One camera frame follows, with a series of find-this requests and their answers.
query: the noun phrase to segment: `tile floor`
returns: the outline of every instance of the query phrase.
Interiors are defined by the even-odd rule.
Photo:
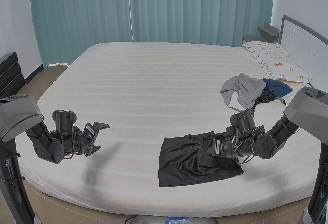
[[[33,94],[38,101],[40,96],[66,68],[67,66],[62,65],[47,67],[25,85],[19,93]],[[27,181],[24,181],[24,185],[31,205],[38,212],[43,224],[124,224],[131,217],[83,208],[53,197],[47,197]],[[310,198],[306,198],[263,212],[217,217],[215,219],[219,224],[297,224],[309,201]],[[2,224],[15,223],[1,192],[0,216]]]

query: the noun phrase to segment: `blue knit garment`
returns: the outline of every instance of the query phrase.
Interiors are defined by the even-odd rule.
[[[283,97],[292,91],[289,85],[286,85],[279,80],[263,78],[263,81],[275,96]]]

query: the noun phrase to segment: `white pillow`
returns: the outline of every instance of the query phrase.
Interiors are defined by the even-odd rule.
[[[311,78],[279,43],[248,42],[243,44],[263,67],[270,79],[310,83]]]

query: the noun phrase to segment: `gray sweater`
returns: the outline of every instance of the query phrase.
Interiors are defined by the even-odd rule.
[[[250,78],[244,73],[240,73],[226,81],[220,93],[223,96],[223,102],[228,106],[231,101],[231,95],[234,91],[238,93],[238,102],[245,109],[252,108],[254,100],[257,99],[266,87],[262,79]]]

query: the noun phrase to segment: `blue round logo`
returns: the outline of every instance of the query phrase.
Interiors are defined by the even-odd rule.
[[[187,218],[168,218],[165,224],[190,224]]]

